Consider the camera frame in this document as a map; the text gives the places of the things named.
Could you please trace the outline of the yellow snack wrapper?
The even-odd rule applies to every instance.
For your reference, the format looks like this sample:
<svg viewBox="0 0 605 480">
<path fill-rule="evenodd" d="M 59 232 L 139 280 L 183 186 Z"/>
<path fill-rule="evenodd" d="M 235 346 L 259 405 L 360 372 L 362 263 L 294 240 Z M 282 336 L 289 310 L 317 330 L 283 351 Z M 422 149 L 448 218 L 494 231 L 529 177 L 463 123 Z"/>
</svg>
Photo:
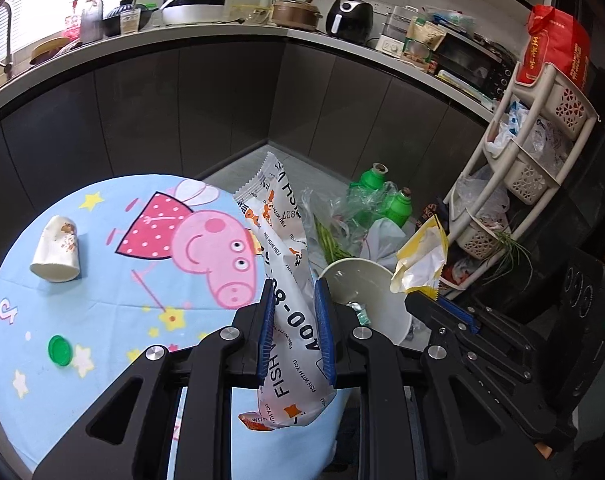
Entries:
<svg viewBox="0 0 605 480">
<path fill-rule="evenodd" d="M 430 217 L 397 252 L 390 282 L 394 294 L 421 292 L 437 300 L 449 240 L 437 216 Z"/>
</svg>

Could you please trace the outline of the white fish snack bag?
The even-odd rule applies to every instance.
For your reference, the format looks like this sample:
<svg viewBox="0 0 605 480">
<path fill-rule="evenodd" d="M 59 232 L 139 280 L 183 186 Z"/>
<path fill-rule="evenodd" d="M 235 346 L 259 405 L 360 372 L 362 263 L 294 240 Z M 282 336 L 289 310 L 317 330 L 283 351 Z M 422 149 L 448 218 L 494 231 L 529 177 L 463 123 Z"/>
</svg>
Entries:
<svg viewBox="0 0 605 480">
<path fill-rule="evenodd" d="M 258 411 L 240 415 L 251 430 L 314 422 L 335 396 L 322 370 L 308 240 L 282 162 L 268 153 L 234 198 L 262 247 L 267 279 L 275 281 L 275 318 L 267 377 Z"/>
</svg>

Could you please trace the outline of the green foil wrapper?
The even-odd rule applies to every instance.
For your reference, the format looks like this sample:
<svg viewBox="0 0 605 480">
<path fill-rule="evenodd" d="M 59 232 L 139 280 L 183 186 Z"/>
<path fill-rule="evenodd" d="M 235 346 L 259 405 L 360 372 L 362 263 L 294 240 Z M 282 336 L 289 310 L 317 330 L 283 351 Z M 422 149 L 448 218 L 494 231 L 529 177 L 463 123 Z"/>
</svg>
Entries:
<svg viewBox="0 0 605 480">
<path fill-rule="evenodd" d="M 357 320 L 361 326 L 371 325 L 371 320 L 368 317 L 364 304 L 360 304 L 360 302 L 357 301 L 349 301 L 347 302 L 347 306 L 355 312 L 357 315 Z"/>
</svg>

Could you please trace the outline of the clear plastic trash bag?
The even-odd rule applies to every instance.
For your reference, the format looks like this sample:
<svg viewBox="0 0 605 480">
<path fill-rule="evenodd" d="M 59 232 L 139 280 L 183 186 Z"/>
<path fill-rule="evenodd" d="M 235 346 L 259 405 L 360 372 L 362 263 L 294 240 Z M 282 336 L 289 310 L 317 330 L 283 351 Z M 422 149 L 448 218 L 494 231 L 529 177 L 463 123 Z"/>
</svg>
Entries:
<svg viewBox="0 0 605 480">
<path fill-rule="evenodd" d="M 388 270 L 395 269 L 397 252 L 415 231 L 411 221 L 413 212 L 403 228 L 384 216 L 367 230 L 358 228 L 351 220 L 348 188 L 340 195 L 312 188 L 302 191 L 300 212 L 312 266 L 322 271 L 341 259 L 363 258 Z"/>
</svg>

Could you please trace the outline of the grey kitchen countertop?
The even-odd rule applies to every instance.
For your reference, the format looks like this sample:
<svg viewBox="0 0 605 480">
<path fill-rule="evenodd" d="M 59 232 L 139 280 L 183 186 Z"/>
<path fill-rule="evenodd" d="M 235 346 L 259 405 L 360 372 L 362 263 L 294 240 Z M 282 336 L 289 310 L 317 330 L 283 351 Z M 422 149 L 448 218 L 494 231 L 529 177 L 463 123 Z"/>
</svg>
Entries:
<svg viewBox="0 0 605 480">
<path fill-rule="evenodd" d="M 391 76 L 419 84 L 439 98 L 456 103 L 462 111 L 481 122 L 490 122 L 492 113 L 463 92 L 449 86 L 435 76 L 417 70 L 395 58 L 373 49 L 350 44 L 319 32 L 305 32 L 291 28 L 267 25 L 201 24 L 178 27 L 161 27 L 143 30 L 136 34 L 119 36 L 78 47 L 66 54 L 56 56 L 48 62 L 26 70 L 0 87 L 0 114 L 10 108 L 28 92 L 49 80 L 71 73 L 96 70 L 114 64 L 116 58 L 136 58 L 153 52 L 196 46 L 196 44 L 218 44 L 219 42 L 291 42 L 309 48 L 318 48 L 351 58 L 361 64 L 371 65 Z"/>
</svg>

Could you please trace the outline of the chrome kitchen faucet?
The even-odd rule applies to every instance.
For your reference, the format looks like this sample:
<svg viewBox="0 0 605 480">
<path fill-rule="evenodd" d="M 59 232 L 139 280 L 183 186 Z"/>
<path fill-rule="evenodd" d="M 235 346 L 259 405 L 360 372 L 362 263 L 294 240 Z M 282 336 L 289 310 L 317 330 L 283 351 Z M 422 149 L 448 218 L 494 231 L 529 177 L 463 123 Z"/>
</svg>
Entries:
<svg viewBox="0 0 605 480">
<path fill-rule="evenodd" d="M 13 78 L 14 68 L 12 52 L 13 9 L 8 1 L 1 4 L 1 12 L 4 12 L 6 23 L 2 25 L 0 19 L 0 69 L 3 70 L 6 80 L 10 80 Z"/>
</svg>

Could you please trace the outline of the white paper bucket bin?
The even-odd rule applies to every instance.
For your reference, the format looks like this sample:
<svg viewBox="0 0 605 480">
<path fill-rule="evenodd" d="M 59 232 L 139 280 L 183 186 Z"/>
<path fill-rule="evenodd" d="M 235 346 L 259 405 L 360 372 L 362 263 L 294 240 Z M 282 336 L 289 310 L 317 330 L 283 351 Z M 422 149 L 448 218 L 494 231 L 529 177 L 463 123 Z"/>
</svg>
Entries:
<svg viewBox="0 0 605 480">
<path fill-rule="evenodd" d="M 357 304 L 364 310 L 372 330 L 394 344 L 406 338 L 412 315 L 406 310 L 405 295 L 391 292 L 392 273 L 388 269 L 371 260 L 345 258 L 327 266 L 321 276 L 337 304 Z"/>
</svg>

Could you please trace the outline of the green plastic bottle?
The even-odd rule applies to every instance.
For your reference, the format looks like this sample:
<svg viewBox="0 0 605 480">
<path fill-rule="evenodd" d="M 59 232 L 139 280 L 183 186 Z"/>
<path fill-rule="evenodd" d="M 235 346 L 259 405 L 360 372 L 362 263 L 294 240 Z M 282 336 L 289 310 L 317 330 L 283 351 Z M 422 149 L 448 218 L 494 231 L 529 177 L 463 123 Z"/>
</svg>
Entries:
<svg viewBox="0 0 605 480">
<path fill-rule="evenodd" d="M 349 184 L 347 200 L 352 211 L 351 220 L 358 228 L 367 230 L 383 217 L 390 197 L 398 191 L 398 186 L 387 179 L 388 172 L 384 164 L 374 162 L 359 180 Z"/>
<path fill-rule="evenodd" d="M 409 188 L 400 188 L 398 191 L 389 193 L 383 201 L 381 210 L 381 214 L 399 228 L 403 228 L 412 212 L 412 192 Z"/>
</svg>

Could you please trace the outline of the blue Peppa Pig tablecloth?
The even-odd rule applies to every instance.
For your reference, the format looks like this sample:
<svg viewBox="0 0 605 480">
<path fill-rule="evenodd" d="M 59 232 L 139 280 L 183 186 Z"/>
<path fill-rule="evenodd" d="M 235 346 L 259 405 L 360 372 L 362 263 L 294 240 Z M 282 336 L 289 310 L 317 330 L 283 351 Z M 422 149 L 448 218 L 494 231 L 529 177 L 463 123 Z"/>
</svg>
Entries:
<svg viewBox="0 0 605 480">
<path fill-rule="evenodd" d="M 54 216 L 77 227 L 80 274 L 65 283 L 30 271 Z M 171 174 L 91 184 L 22 231 L 0 266 L 0 423 L 29 470 L 148 347 L 193 347 L 259 298 L 249 234 L 230 193 Z M 48 357 L 54 335 L 74 349 L 66 367 Z"/>
</svg>

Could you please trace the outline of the green bottle cap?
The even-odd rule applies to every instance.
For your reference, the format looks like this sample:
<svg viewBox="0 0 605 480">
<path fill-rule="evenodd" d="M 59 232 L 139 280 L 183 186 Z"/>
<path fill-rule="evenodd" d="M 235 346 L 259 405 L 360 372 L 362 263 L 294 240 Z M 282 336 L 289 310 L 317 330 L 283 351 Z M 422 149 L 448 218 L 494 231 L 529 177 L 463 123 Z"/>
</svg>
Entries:
<svg viewBox="0 0 605 480">
<path fill-rule="evenodd" d="M 66 367 L 74 358 L 74 349 L 62 335 L 54 335 L 48 341 L 48 357 L 57 366 Z"/>
</svg>

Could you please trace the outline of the white paper cup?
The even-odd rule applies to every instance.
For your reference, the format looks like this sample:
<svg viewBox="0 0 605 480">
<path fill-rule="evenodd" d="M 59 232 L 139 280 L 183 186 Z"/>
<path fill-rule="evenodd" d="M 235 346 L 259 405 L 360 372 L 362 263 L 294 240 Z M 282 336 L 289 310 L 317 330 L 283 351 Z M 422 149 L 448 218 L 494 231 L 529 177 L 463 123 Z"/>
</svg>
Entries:
<svg viewBox="0 0 605 480">
<path fill-rule="evenodd" d="M 54 216 L 42 231 L 30 271 L 50 283 L 65 283 L 80 274 L 79 242 L 75 222 Z"/>
</svg>

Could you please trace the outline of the white storage rack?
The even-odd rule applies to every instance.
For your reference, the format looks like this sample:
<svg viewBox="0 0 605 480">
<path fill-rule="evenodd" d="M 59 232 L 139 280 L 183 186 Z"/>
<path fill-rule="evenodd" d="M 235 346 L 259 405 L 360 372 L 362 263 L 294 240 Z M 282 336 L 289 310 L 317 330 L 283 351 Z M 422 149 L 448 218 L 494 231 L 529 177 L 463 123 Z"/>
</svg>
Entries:
<svg viewBox="0 0 605 480">
<path fill-rule="evenodd" d="M 508 140 L 499 155 L 488 150 L 489 142 L 499 132 L 499 120 L 504 116 L 511 98 L 515 96 L 529 108 L 529 114 L 515 138 Z M 531 151 L 525 149 L 525 142 L 531 137 L 531 131 L 537 118 L 543 117 L 572 142 L 567 159 L 561 164 L 557 174 L 547 171 L 538 162 Z M 451 188 L 444 203 L 449 207 L 449 240 L 459 242 L 471 226 L 484 232 L 495 240 L 496 245 L 488 256 L 480 259 L 479 268 L 462 284 L 456 285 L 441 278 L 445 296 L 453 299 L 478 278 L 485 274 L 493 264 L 505 257 L 526 234 L 533 222 L 549 204 L 571 168 L 577 161 L 595 124 L 598 114 L 583 92 L 554 64 L 543 65 L 541 73 L 532 84 L 523 84 L 516 77 L 511 78 L 500 105 L 495 110 L 481 141 L 464 167 L 461 176 L 467 177 L 480 157 L 485 157 L 492 171 L 489 182 L 482 188 L 478 198 L 468 207 L 462 205 L 457 188 Z M 515 231 L 492 231 L 480 221 L 478 211 L 488 202 L 490 194 L 503 183 L 525 205 L 530 207 L 529 214 L 519 223 Z"/>
</svg>

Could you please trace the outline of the black toaster oven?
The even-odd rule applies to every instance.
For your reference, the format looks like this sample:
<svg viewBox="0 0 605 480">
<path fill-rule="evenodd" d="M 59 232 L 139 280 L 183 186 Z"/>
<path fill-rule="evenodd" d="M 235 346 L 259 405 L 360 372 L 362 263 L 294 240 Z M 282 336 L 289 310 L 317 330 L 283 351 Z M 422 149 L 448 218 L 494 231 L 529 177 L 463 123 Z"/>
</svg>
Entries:
<svg viewBox="0 0 605 480">
<path fill-rule="evenodd" d="M 445 70 L 496 101 L 502 99 L 515 72 L 515 55 L 500 44 L 470 39 L 451 29 L 433 54 L 437 74 Z"/>
</svg>

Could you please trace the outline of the white steamer appliance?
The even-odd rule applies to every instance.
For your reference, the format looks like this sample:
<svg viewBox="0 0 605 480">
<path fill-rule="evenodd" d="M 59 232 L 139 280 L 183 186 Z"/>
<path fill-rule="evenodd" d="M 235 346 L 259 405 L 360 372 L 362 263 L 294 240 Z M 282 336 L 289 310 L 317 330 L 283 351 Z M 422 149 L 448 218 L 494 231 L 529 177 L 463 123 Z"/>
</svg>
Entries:
<svg viewBox="0 0 605 480">
<path fill-rule="evenodd" d="M 383 22 L 375 50 L 391 58 L 400 58 L 409 24 L 420 13 L 415 6 L 394 6 Z"/>
</svg>

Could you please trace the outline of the black air fryer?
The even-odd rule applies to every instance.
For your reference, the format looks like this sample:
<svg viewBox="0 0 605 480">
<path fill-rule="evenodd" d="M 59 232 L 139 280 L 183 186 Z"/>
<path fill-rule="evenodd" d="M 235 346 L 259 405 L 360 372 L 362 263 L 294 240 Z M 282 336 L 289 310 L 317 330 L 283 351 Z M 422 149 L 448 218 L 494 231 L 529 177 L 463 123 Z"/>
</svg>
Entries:
<svg viewBox="0 0 605 480">
<path fill-rule="evenodd" d="M 364 0 L 335 0 L 325 18 L 328 36 L 364 46 L 373 27 L 373 6 Z"/>
</svg>

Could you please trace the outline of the red gift bag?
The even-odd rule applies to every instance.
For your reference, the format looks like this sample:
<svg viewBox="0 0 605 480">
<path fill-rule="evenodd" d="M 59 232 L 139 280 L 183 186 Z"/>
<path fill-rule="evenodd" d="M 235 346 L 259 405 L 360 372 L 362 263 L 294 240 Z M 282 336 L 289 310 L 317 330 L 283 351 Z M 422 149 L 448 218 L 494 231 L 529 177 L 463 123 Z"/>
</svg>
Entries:
<svg viewBox="0 0 605 480">
<path fill-rule="evenodd" d="M 527 21 L 529 41 L 520 61 L 517 81 L 534 84 L 545 63 L 553 64 L 580 90 L 587 84 L 591 37 L 572 15 L 536 4 Z"/>
</svg>

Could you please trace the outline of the brown cooking pot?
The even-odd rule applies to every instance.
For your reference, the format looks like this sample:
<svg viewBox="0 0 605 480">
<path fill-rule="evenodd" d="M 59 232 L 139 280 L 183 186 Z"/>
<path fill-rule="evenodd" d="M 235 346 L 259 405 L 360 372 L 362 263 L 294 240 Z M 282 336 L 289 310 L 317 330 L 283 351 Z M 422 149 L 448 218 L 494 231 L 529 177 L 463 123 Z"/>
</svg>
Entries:
<svg viewBox="0 0 605 480">
<path fill-rule="evenodd" d="M 314 0 L 281 0 L 273 6 L 271 21 L 280 27 L 314 32 L 322 18 Z"/>
</svg>

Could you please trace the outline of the white rice cooker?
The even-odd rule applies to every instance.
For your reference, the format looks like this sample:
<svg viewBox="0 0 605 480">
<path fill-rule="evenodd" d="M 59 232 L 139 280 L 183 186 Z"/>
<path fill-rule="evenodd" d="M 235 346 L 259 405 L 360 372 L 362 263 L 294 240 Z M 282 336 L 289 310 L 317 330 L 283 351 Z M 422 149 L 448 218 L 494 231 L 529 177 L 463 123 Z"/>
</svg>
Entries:
<svg viewBox="0 0 605 480">
<path fill-rule="evenodd" d="M 226 0 L 164 0 L 159 8 L 166 26 L 220 22 Z"/>
</svg>

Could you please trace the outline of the dark ceramic bowl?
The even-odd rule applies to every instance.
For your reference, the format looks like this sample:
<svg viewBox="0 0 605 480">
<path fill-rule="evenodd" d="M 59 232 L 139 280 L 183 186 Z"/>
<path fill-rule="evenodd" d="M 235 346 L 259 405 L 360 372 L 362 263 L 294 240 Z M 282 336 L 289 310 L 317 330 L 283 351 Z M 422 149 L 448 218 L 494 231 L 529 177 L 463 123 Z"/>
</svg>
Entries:
<svg viewBox="0 0 605 480">
<path fill-rule="evenodd" d="M 157 6 L 121 0 L 119 6 L 103 18 L 103 32 L 108 38 L 143 30 L 157 12 Z"/>
</svg>

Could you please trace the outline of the glass jar red lid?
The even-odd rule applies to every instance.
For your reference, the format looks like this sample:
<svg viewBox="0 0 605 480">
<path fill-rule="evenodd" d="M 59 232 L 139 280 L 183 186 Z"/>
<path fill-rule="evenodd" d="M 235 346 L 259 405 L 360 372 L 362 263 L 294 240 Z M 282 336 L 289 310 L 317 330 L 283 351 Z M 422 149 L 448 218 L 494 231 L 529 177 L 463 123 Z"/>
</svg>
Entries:
<svg viewBox="0 0 605 480">
<path fill-rule="evenodd" d="M 92 44 L 102 38 L 103 0 L 84 0 L 80 21 L 80 42 Z"/>
</svg>

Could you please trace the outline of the wooden cutting board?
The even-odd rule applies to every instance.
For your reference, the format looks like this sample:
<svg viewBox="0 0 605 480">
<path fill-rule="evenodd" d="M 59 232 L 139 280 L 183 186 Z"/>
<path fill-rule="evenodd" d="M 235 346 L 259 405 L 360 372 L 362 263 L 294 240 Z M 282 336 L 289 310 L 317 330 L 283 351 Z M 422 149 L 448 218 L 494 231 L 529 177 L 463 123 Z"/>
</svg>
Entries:
<svg viewBox="0 0 605 480">
<path fill-rule="evenodd" d="M 55 56 L 63 47 L 68 46 L 71 40 L 68 37 L 56 37 L 38 44 L 30 54 L 30 64 L 38 65 Z"/>
</svg>

